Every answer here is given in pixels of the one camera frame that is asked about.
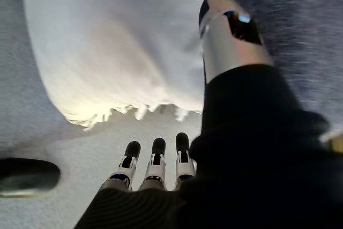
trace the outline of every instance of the robotic hand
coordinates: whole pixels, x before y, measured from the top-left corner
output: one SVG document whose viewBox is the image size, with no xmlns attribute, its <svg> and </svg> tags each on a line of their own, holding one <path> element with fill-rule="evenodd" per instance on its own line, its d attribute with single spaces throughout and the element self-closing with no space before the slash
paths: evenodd
<svg viewBox="0 0 343 229">
<path fill-rule="evenodd" d="M 144 180 L 138 190 L 160 189 L 166 190 L 165 185 L 165 150 L 166 142 L 162 138 L 154 140 L 150 160 Z M 181 132 L 176 136 L 176 183 L 175 190 L 180 188 L 181 182 L 195 176 L 193 160 L 189 157 L 188 136 Z M 136 171 L 136 164 L 140 153 L 140 144 L 130 142 L 125 154 L 115 172 L 103 183 L 100 190 L 106 188 L 121 191 L 132 191 L 132 181 Z"/>
</svg>

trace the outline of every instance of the white pillow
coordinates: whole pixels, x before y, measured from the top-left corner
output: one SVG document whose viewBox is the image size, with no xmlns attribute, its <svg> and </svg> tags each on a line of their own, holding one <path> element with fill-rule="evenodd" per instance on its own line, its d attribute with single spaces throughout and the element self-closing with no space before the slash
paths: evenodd
<svg viewBox="0 0 343 229">
<path fill-rule="evenodd" d="M 203 106 L 198 12 L 203 0 L 24 0 L 50 100 L 90 129 L 111 109 L 136 118 L 161 104 Z"/>
</svg>

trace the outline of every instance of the black sleeve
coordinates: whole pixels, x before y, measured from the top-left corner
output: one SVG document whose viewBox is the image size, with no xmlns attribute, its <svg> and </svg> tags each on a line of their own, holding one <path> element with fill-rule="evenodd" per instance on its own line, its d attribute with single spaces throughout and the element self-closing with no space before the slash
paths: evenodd
<svg viewBox="0 0 343 229">
<path fill-rule="evenodd" d="M 277 70 L 249 65 L 205 86 L 202 133 L 190 149 L 197 175 L 181 188 L 180 227 L 287 227 L 339 223 L 343 158 L 302 110 Z"/>
</svg>

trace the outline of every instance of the black object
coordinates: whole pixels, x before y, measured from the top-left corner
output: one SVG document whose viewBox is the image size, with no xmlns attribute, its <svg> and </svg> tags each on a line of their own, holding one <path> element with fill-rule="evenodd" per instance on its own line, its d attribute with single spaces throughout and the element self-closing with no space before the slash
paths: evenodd
<svg viewBox="0 0 343 229">
<path fill-rule="evenodd" d="M 61 175 L 47 161 L 25 158 L 0 160 L 0 197 L 30 197 L 53 189 Z"/>
</svg>

